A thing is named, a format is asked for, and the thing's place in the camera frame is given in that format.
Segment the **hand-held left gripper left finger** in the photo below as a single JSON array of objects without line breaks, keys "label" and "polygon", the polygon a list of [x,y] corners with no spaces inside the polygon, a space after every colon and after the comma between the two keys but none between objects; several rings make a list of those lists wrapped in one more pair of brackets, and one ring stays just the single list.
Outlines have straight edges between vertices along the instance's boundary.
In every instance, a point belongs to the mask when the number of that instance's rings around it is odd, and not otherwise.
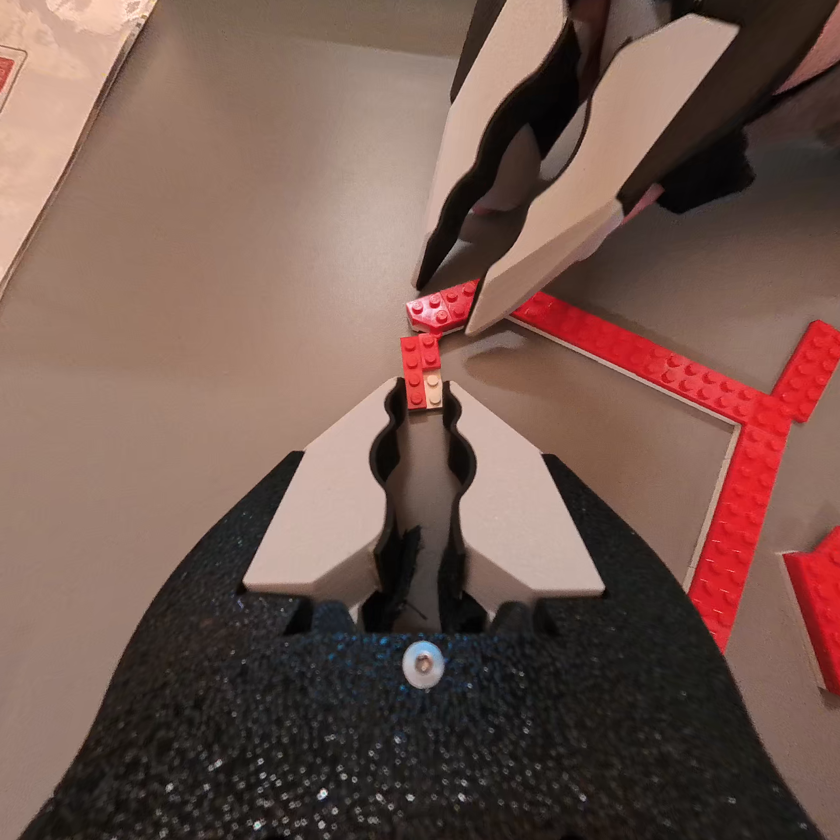
[{"label": "hand-held left gripper left finger", "polygon": [[390,594],[401,538],[386,482],[403,420],[404,380],[393,377],[310,442],[245,573],[247,591],[350,608]]}]

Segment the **red lego plate assembly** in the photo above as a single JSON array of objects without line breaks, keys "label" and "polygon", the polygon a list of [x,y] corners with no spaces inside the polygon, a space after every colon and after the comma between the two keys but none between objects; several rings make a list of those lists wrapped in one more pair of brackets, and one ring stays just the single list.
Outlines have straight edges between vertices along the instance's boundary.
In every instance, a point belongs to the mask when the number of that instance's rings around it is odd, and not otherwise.
[{"label": "red lego plate assembly", "polygon": [[783,554],[804,649],[817,685],[839,696],[839,527],[809,552]]}]

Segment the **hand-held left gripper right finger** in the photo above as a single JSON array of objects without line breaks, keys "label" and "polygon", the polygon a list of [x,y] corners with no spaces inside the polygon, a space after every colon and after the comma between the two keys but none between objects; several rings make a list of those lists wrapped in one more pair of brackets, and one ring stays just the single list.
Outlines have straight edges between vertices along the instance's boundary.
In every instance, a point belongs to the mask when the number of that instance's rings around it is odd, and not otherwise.
[{"label": "hand-held left gripper right finger", "polygon": [[543,453],[460,385],[445,384],[448,466],[459,482],[445,549],[445,621],[502,605],[603,594]]}]

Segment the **person's right hand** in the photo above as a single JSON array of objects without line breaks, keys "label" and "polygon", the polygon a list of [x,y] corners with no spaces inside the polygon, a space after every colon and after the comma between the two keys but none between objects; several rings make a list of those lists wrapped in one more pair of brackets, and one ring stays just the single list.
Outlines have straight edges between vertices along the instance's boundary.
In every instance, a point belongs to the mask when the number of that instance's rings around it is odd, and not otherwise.
[{"label": "person's right hand", "polygon": [[780,96],[788,91],[799,88],[818,78],[828,70],[832,69],[839,62],[838,55],[809,53],[802,63],[791,73],[791,75],[774,92],[774,96]]}]

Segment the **small red lego plate piece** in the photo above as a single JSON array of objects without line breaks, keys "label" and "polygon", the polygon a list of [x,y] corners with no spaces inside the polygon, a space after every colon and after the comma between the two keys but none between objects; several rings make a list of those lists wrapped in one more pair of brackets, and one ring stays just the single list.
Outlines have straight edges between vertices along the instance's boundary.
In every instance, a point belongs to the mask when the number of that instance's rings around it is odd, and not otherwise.
[{"label": "small red lego plate piece", "polygon": [[407,409],[436,411],[443,408],[444,384],[438,337],[421,332],[401,338],[400,347]]}]

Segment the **red wedge lego plate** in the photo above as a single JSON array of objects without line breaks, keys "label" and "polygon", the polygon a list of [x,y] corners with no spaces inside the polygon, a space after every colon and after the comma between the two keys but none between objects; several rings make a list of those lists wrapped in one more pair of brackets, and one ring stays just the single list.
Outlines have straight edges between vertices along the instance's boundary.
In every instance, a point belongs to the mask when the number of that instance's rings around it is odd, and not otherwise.
[{"label": "red wedge lego plate", "polygon": [[408,301],[406,317],[410,329],[436,337],[464,329],[479,287],[480,280],[470,280]]}]

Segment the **printed instruction sheet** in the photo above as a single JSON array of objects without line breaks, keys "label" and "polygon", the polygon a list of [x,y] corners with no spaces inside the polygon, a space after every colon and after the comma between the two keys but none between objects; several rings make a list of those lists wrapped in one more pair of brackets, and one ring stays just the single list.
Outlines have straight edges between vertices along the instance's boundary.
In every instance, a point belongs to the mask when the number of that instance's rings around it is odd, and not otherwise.
[{"label": "printed instruction sheet", "polygon": [[4,110],[5,104],[11,95],[14,84],[18,75],[28,57],[28,52],[25,49],[20,49],[8,45],[1,45],[0,47],[0,64],[1,64],[1,97],[0,109]]}]

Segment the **red lego frame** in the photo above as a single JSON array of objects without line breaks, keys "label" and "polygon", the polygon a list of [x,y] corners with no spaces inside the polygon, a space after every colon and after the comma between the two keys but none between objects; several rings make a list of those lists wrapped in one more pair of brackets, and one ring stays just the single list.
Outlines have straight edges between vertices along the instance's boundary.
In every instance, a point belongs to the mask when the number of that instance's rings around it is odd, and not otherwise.
[{"label": "red lego frame", "polygon": [[791,427],[811,418],[831,381],[838,330],[811,322],[765,393],[544,292],[507,319],[732,426],[683,583],[724,653]]}]

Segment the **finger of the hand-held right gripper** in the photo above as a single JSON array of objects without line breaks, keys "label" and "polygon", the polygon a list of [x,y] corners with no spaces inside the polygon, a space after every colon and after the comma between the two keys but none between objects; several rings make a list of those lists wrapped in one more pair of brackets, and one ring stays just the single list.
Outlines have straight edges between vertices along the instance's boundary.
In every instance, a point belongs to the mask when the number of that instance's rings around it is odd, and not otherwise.
[{"label": "finger of the hand-held right gripper", "polygon": [[620,190],[734,40],[739,27],[687,14],[620,48],[596,85],[579,143],[491,266],[465,326],[477,335],[574,263],[626,215]]},{"label": "finger of the hand-held right gripper", "polygon": [[458,61],[427,199],[414,286],[424,289],[469,212],[495,185],[524,129],[537,163],[580,102],[579,41],[569,2],[478,2]]}]

